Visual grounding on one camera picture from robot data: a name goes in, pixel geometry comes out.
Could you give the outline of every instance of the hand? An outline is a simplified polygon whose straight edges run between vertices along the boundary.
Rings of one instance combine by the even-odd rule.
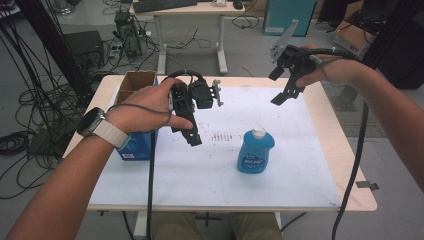
[[[144,110],[134,106],[117,106],[107,113],[107,120],[126,133],[148,131],[166,126],[191,129],[193,124],[174,114],[169,118],[168,93],[174,84],[182,83],[176,78],[168,78],[159,86],[145,87],[133,93],[123,103],[140,105],[158,112]]]
[[[317,47],[309,45],[303,48],[313,49]],[[317,57],[323,60],[324,64],[317,65],[317,69],[314,72],[299,78],[296,81],[297,87],[306,87],[318,81],[354,85],[357,80],[362,78],[363,73],[370,69],[354,60],[337,59],[337,56],[318,55]]]

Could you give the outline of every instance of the blue liquid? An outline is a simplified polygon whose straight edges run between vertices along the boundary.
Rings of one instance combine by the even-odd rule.
[[[237,159],[237,169],[243,173],[261,173],[268,165],[269,150],[274,147],[274,138],[266,133],[256,139],[252,131],[244,134],[243,145]]]

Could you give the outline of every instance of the pants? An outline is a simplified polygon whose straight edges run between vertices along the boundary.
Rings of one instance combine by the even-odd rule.
[[[231,228],[237,240],[282,240],[274,213],[232,213]],[[195,213],[154,212],[154,240],[201,240]]]

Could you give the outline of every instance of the white bottle cap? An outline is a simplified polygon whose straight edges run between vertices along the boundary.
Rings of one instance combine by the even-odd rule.
[[[262,139],[265,137],[266,131],[265,128],[261,126],[255,126],[252,130],[253,137],[256,139]]]

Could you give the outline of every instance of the white watch band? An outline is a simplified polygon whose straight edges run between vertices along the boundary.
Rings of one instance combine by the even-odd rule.
[[[110,142],[118,149],[121,148],[128,139],[128,135],[126,133],[106,120],[101,121],[93,133]]]

